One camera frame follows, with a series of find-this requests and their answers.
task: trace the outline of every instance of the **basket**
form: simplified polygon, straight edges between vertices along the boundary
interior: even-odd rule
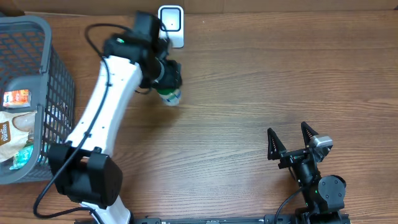
[[[47,148],[72,131],[75,84],[51,41],[51,28],[39,17],[0,18],[0,111],[37,111],[29,161],[18,170],[9,169],[12,159],[0,163],[0,184],[50,179]],[[32,93],[30,108],[2,106],[5,91],[26,89]]]

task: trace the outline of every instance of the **label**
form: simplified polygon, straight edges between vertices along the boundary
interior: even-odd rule
[[[10,123],[8,121],[0,123],[0,146],[11,141]]]
[[[167,95],[159,94],[159,96],[162,98],[163,102],[167,106],[177,106],[180,103],[181,94],[182,94],[181,90],[180,89],[176,89],[172,93],[169,93]]]

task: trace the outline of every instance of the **wooden surface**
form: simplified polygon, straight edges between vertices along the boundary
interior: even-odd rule
[[[100,60],[83,38],[95,22],[127,17],[46,18],[76,82],[76,115],[94,88]],[[114,29],[94,30],[101,45]],[[398,223],[398,12],[187,15],[183,100],[134,96],[116,140],[121,197],[137,217],[254,217],[275,213],[297,186],[266,157],[266,129],[288,149],[303,147],[300,123],[334,139],[318,165],[342,176],[353,223]],[[36,220],[45,183],[0,186],[0,223],[72,223],[84,212]],[[302,197],[283,213],[303,205]],[[52,188],[53,213],[76,204]]]
[[[162,5],[176,4],[185,13],[300,12],[393,10],[398,0],[13,0],[25,12],[91,16],[132,15],[136,10],[157,13]]]

